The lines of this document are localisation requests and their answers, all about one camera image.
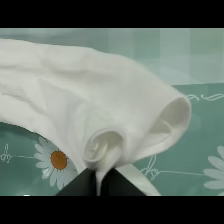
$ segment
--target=flower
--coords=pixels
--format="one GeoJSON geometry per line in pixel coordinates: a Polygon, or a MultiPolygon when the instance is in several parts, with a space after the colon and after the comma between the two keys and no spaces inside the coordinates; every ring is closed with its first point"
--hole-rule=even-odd
{"type": "Polygon", "coordinates": [[[71,180],[77,176],[77,171],[72,161],[60,151],[53,143],[39,137],[39,144],[35,148],[39,153],[34,157],[40,160],[36,167],[42,169],[42,179],[50,177],[50,186],[57,182],[58,189],[61,190],[71,180]]]}
{"type": "Polygon", "coordinates": [[[222,159],[209,156],[208,161],[217,169],[205,169],[204,174],[215,180],[206,182],[204,187],[212,190],[223,190],[219,196],[224,196],[224,146],[218,146],[219,155],[222,159]]]}

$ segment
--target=white cloth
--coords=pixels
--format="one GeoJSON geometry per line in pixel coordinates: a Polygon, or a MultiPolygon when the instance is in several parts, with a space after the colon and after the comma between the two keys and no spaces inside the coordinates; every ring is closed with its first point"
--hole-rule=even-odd
{"type": "Polygon", "coordinates": [[[189,101],[136,62],[84,47],[0,39],[0,121],[52,141],[79,172],[167,150],[189,101]]]}

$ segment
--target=white vine pattern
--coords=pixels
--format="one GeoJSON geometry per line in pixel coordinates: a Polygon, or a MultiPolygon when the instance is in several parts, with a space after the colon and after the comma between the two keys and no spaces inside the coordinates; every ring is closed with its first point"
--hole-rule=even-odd
{"type": "Polygon", "coordinates": [[[34,159],[34,157],[29,157],[29,156],[17,156],[17,155],[10,155],[8,153],[9,150],[9,145],[5,144],[5,150],[4,153],[0,155],[1,161],[2,162],[6,162],[9,163],[9,161],[13,158],[13,157],[17,157],[17,158],[27,158],[27,159],[34,159]]]}
{"type": "Polygon", "coordinates": [[[207,97],[204,96],[203,94],[200,97],[198,97],[194,94],[190,94],[190,95],[187,95],[187,98],[189,100],[196,99],[197,101],[199,101],[200,99],[207,100],[207,101],[215,101],[215,100],[219,100],[221,98],[224,98],[224,94],[218,93],[218,94],[214,94],[212,96],[207,96],[207,97]]]}
{"type": "Polygon", "coordinates": [[[143,175],[145,175],[146,177],[150,175],[149,176],[150,181],[154,181],[155,178],[161,173],[175,173],[175,174],[183,174],[183,175],[205,176],[205,174],[200,174],[200,173],[188,173],[188,172],[169,171],[169,170],[159,171],[158,169],[153,168],[155,162],[156,162],[156,156],[151,156],[149,158],[148,166],[141,170],[143,175]]]}

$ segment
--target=daisy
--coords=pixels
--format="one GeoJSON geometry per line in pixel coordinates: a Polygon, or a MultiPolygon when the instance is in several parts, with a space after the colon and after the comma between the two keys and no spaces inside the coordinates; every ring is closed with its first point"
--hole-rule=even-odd
{"type": "Polygon", "coordinates": [[[34,157],[39,160],[37,168],[42,169],[42,179],[50,177],[50,186],[56,183],[61,190],[77,176],[72,161],[50,141],[39,137],[40,144],[35,144],[38,153],[34,157]]]}
{"type": "Polygon", "coordinates": [[[224,146],[218,146],[217,148],[220,158],[209,156],[208,161],[216,169],[205,169],[204,174],[214,178],[215,180],[206,182],[204,186],[212,190],[223,190],[219,196],[224,196],[224,146]]]}

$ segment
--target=white fabric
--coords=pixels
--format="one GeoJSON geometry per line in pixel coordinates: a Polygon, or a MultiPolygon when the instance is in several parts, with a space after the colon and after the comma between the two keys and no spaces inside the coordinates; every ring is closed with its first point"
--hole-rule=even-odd
{"type": "Polygon", "coordinates": [[[191,106],[174,88],[125,57],[83,47],[0,39],[0,121],[39,133],[79,172],[167,150],[191,106]]]}

